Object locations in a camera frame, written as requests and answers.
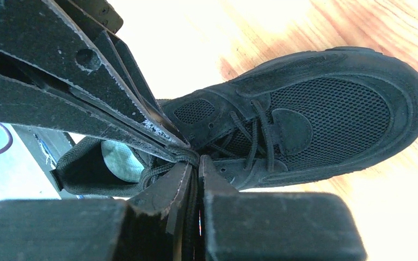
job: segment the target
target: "shoe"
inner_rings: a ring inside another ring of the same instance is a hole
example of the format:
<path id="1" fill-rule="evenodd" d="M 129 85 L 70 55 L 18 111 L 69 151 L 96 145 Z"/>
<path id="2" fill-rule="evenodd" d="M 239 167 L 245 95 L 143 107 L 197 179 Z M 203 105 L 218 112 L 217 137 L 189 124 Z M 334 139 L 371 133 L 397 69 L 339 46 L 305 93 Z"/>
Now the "shoe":
<path id="1" fill-rule="evenodd" d="M 162 105 L 235 188 L 360 171 L 418 137 L 418 73 L 372 49 L 276 58 Z"/>

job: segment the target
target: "hardwood surface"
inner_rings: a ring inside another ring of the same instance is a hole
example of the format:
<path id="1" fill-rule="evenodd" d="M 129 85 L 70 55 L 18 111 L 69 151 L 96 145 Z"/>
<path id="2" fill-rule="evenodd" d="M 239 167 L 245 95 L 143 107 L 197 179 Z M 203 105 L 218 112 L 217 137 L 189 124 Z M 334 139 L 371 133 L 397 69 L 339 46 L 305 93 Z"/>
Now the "hardwood surface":
<path id="1" fill-rule="evenodd" d="M 370 47 L 418 70 L 418 0 L 110 3 L 125 21 L 118 35 L 157 98 L 220 83 L 275 57 L 335 46 Z M 369 260 L 418 260 L 418 139 L 365 171 L 263 191 L 337 194 Z"/>

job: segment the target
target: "black shoelace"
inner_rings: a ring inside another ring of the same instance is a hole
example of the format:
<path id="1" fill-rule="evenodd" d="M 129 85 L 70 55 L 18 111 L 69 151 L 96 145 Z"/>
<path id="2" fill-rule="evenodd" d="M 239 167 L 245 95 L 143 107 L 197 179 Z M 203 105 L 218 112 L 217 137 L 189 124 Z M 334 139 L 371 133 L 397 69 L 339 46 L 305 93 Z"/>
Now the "black shoelace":
<path id="1" fill-rule="evenodd" d="M 259 124 L 258 124 L 258 120 L 254 119 L 253 122 L 252 122 L 252 130 L 253 131 L 252 131 L 252 135 L 251 135 L 251 134 L 249 134 L 248 130 L 245 128 L 245 126 L 243 125 L 243 123 L 239 119 L 238 115 L 236 115 L 236 112 L 231 111 L 230 112 L 230 117 L 233 120 L 233 122 L 235 123 L 236 127 L 251 142 L 251 149 L 249 151 L 248 156 L 246 157 L 246 163 L 245 163 L 244 169 L 245 170 L 252 169 L 253 162 L 254 162 L 254 159 L 255 159 L 255 154 L 258 151 L 262 155 L 264 155 L 264 156 L 266 155 L 267 170 L 269 172 L 273 172 L 273 167 L 274 167 L 273 140 L 272 140 L 272 136 L 270 135 L 270 131 L 268 129 L 267 116 L 266 116 L 265 111 L 262 110 L 262 107 L 261 107 L 261 105 L 258 101 L 252 100 L 251 105 L 254 107 L 255 111 L 257 112 L 257 115 L 259 116 L 260 126 L 261 126 L 261 129 L 262 129 L 262 135 L 263 135 L 263 139 L 265 141 L 266 147 L 267 147 L 267 151 L 265 151 L 265 149 L 262 148 L 259 145 L 259 135 L 258 135 L 258 125 Z M 227 145 L 233 139 L 233 134 L 234 134 L 234 132 L 231 132 L 231 134 L 229 134 L 225 138 L 225 140 L 223 141 L 223 143 L 220 146 L 218 146 L 214 143 L 209 144 L 209 146 L 211 148 L 213 148 L 214 150 L 216 150 L 216 151 L 220 152 L 221 154 L 224 154 L 228 157 L 240 158 L 242 156 L 236 155 L 236 154 L 234 154 L 234 153 L 232 153 L 232 152 L 230 152 L 226 149 Z"/>
<path id="2" fill-rule="evenodd" d="M 259 145 L 259 135 L 258 135 L 259 124 L 258 124 L 258 120 L 254 119 L 254 121 L 252 122 L 253 131 L 252 131 L 252 135 L 251 135 L 251 134 L 249 134 L 248 130 L 244 127 L 244 125 L 241 122 L 241 120 L 239 119 L 238 115 L 236 115 L 236 113 L 234 111 L 231 111 L 230 112 L 230 117 L 233 120 L 233 122 L 235 123 L 236 127 L 251 142 L 251 149 L 249 151 L 248 156 L 246 157 L 246 162 L 245 162 L 244 169 L 245 170 L 252 169 L 254 159 L 255 159 L 255 154 L 258 151 L 262 155 L 264 155 L 264 156 L 266 155 L 267 170 L 269 172 L 273 172 L 273 168 L 274 168 L 274 150 L 273 150 L 272 136 L 270 135 L 270 131 L 268 129 L 267 116 L 266 116 L 265 111 L 262 110 L 262 107 L 261 107 L 261 105 L 258 101 L 252 100 L 251 104 L 254 107 L 255 111 L 257 112 L 257 115 L 259 116 L 262 135 L 263 135 L 263 139 L 265 141 L 267 149 L 265 150 L 264 148 L 262 148 Z M 213 148 L 214 150 L 216 150 L 216 151 L 218 151 L 218 152 L 220 152 L 220 153 L 222 153 L 222 154 L 224 154 L 228 157 L 241 158 L 242 156 L 236 155 L 236 154 L 234 154 L 234 153 L 232 153 L 232 152 L 230 152 L 226 149 L 226 146 L 233 139 L 233 133 L 234 132 L 231 132 L 231 134 L 229 134 L 225 138 L 225 140 L 224 140 L 224 142 L 222 143 L 221 146 L 217 146 L 214 143 L 209 144 L 209 146 L 211 148 Z M 134 154 L 135 154 L 136 158 L 139 160 L 139 162 L 145 167 L 145 169 L 142 171 L 142 175 L 140 176 L 140 181 L 138 183 L 138 189 L 140 191 L 145 190 L 151 184 L 156 182 L 163 173 L 168 172 L 170 169 L 172 169 L 172 167 L 175 164 L 175 163 L 167 163 L 165 165 L 156 166 L 156 161 L 157 161 L 156 157 L 152 157 L 151 163 L 147 164 L 139 155 L 137 155 L 135 152 L 134 152 Z"/>
<path id="3" fill-rule="evenodd" d="M 154 182 L 158 181 L 160 176 L 167 173 L 172 167 L 174 167 L 175 163 L 167 163 L 164 165 L 158 165 L 157 157 L 151 157 L 149 163 L 146 163 L 144 159 L 140 157 L 137 151 L 133 148 L 130 148 L 132 153 L 137 158 L 137 160 L 142 164 L 144 167 L 142 174 L 140 175 L 139 183 L 137 184 L 136 189 L 141 192 L 151 186 Z M 195 153 L 195 155 L 186 155 L 185 153 L 179 153 L 178 148 L 168 148 L 168 150 L 178 153 L 176 156 L 178 161 L 189 162 L 193 166 L 198 166 L 199 163 L 199 155 Z"/>

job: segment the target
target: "mesh upper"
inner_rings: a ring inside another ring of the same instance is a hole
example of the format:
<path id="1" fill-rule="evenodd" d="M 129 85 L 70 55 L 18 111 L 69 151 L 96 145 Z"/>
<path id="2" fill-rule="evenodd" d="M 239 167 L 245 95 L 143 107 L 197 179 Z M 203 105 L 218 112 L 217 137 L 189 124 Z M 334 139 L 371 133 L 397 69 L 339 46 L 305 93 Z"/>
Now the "mesh upper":
<path id="1" fill-rule="evenodd" d="M 215 110 L 210 102 L 197 99 L 176 109 L 174 115 L 183 123 L 194 124 L 211 116 Z"/>
<path id="2" fill-rule="evenodd" d="M 310 80 L 274 91 L 271 98 L 267 111 L 270 124 L 272 110 L 285 108 L 307 117 L 313 128 L 310 146 L 296 155 L 283 156 L 274 146 L 276 158 L 291 171 L 349 159 L 377 142 L 389 125 L 390 112 L 384 100 L 371 89 L 345 80 Z M 246 124 L 246 128 L 252 131 L 251 124 Z M 250 142 L 238 130 L 227 149 L 246 156 Z"/>

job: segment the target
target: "wood grain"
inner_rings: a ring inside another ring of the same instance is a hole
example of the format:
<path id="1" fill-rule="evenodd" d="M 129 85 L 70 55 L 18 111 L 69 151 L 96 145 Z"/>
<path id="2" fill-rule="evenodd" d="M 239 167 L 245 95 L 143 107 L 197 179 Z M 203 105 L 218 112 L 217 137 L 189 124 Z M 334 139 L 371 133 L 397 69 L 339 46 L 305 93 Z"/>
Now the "wood grain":
<path id="1" fill-rule="evenodd" d="M 110 3 L 125 20 L 118 35 L 157 98 L 220 83 L 275 57 L 335 46 L 373 48 L 418 71 L 418 0 Z M 264 191 L 337 194 L 370 260 L 418 260 L 418 139 L 365 171 Z"/>

